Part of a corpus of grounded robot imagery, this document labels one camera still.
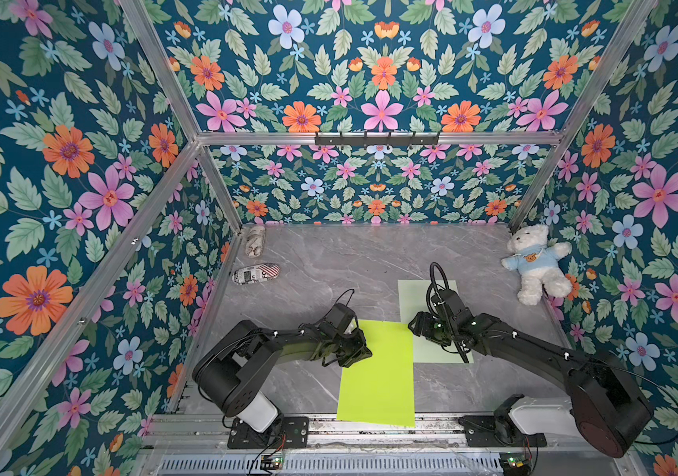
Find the bright lime green paper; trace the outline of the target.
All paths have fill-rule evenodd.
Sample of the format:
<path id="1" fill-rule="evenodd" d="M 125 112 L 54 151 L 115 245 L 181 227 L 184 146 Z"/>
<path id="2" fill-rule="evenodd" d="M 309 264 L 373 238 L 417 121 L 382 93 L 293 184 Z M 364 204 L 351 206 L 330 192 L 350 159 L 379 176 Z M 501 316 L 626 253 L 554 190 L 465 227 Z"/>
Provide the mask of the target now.
<path id="1" fill-rule="evenodd" d="M 402 322 L 360 321 L 372 356 L 342 371 L 337 418 L 415 426 L 413 336 Z"/>

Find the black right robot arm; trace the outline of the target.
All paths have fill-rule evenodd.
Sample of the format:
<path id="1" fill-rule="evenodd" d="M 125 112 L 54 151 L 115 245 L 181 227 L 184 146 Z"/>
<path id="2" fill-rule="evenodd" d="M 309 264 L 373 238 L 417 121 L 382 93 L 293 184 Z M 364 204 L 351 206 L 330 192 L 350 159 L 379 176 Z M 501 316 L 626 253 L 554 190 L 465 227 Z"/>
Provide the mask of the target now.
<path id="1" fill-rule="evenodd" d="M 564 390 L 582 438 L 602 454 L 623 457 L 654 416 L 634 378 L 616 363 L 518 331 L 497 317 L 420 311 L 407 325 L 417 337 L 503 359 Z"/>

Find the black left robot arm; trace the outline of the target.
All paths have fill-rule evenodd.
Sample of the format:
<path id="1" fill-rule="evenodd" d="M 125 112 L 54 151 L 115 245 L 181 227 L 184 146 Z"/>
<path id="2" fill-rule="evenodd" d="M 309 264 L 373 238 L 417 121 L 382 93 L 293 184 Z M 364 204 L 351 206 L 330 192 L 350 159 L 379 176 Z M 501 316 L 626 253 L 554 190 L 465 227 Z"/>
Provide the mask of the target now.
<path id="1" fill-rule="evenodd" d="M 278 427 L 281 412 L 263 394 L 263 385 L 281 363 L 318 361 L 349 368 L 373 356 L 358 319 L 335 324 L 326 317 L 296 329 L 275 330 L 241 321 L 207 352 L 192 371 L 199 394 L 226 418 L 235 418 L 257 434 Z"/>

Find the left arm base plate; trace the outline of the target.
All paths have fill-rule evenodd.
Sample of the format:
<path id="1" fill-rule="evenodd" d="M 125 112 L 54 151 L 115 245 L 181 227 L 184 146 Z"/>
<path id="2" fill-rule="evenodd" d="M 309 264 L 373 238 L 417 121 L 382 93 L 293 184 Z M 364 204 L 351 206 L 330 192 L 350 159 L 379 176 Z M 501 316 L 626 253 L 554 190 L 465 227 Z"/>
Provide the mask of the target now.
<path id="1" fill-rule="evenodd" d="M 229 449 L 301 449 L 307 446 L 310 420 L 307 416 L 279 416 L 263 432 L 235 418 L 230 428 Z"/>

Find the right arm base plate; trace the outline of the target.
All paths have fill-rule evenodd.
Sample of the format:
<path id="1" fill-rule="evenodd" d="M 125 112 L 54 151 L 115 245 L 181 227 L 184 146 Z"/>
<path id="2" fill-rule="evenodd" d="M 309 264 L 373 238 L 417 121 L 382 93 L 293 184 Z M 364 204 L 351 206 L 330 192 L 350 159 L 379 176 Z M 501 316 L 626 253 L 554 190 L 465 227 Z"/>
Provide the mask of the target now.
<path id="1" fill-rule="evenodd" d="M 464 429 L 471 447 L 536 448 L 546 447 L 544 434 L 523 434 L 503 416 L 461 416 L 457 423 Z"/>

